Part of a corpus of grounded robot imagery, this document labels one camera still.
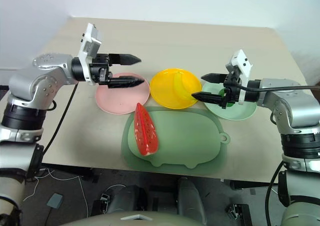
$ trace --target gray carpet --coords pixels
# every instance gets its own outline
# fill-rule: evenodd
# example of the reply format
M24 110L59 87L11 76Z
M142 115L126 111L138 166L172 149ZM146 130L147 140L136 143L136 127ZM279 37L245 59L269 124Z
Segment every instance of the gray carpet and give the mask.
M101 193L114 184L138 185L144 188L149 196L159 197L158 210L161 212L175 213L175 198L172 193L150 191L151 186L161 186L168 189L175 189L178 175L147 173L137 171L98 169L100 174L97 183L82 181L84 193L88 202L89 215L93 201L100 198ZM55 171L53 173L58 178L66 179L74 175ZM265 226L264 201L266 187L250 189L232 190L227 182L219 179L188 177L197 187L203 206L206 212L208 226L239 226L239 221L234 221L225 213L225 208L230 203L249 204L252 223L254 226ZM36 182L29 182L26 185L25 196L33 193ZM80 188L79 180L58 181L51 177L39 180L35 195L28 198L22 204L22 225L23 226L43 226L50 208L47 202L53 193L64 196L59 209L53 209L49 215L47 226L57 226L86 217L86 206ZM280 225L284 207L278 200L278 196L271 192L270 216L272 225Z

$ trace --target beige tabletop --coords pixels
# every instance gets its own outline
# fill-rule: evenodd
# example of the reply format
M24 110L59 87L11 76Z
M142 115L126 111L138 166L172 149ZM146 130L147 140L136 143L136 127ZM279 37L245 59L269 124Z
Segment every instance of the beige tabletop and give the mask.
M132 72L148 81L168 68L182 68L199 78L208 73L225 74L225 64L232 54L243 49L253 64L251 79L289 78L306 83L284 43L270 28L73 18L42 53L75 57L87 23L95 24L103 35L100 53L128 53L142 59L131 66L115 65L111 68L113 73ZM97 86L79 83L61 128L43 158L44 163L132 170L121 155L121 139L129 115L100 110L95 101L96 89ZM58 92L57 109L47 112L41 144L47 145L52 137L72 90L73 86L68 85ZM1 113L5 101L0 102ZM150 96L146 106L158 104ZM198 102L193 108L205 109L205 106ZM205 176L269 182L282 154L280 135L269 121L270 113L266 108L258 108L244 121L221 119L224 131L231 136L227 162L221 170Z

